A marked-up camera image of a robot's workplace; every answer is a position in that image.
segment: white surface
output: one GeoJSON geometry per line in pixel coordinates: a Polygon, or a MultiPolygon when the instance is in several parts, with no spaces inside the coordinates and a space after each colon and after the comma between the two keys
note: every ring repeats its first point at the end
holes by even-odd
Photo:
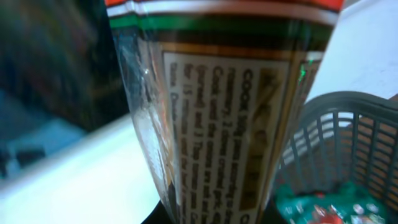
{"type": "MultiPolygon", "coordinates": [[[[398,93],[398,1],[370,1],[343,13],[309,98],[341,90],[398,93]]],[[[2,186],[0,223],[140,223],[158,201],[125,117],[2,186]]]]}
{"type": "Polygon", "coordinates": [[[0,223],[140,223],[158,201],[126,116],[3,183],[0,223]]]}
{"type": "Polygon", "coordinates": [[[397,38],[397,0],[362,0],[345,9],[308,100],[333,91],[397,94],[397,38]]]}

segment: green plastic basket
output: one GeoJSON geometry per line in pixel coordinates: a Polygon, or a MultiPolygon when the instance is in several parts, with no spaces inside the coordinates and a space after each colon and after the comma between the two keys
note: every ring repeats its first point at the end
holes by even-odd
{"type": "Polygon", "coordinates": [[[329,191],[353,181],[398,212],[398,104],[342,91],[319,96],[303,108],[298,131],[280,161],[274,189],[329,191]]]}

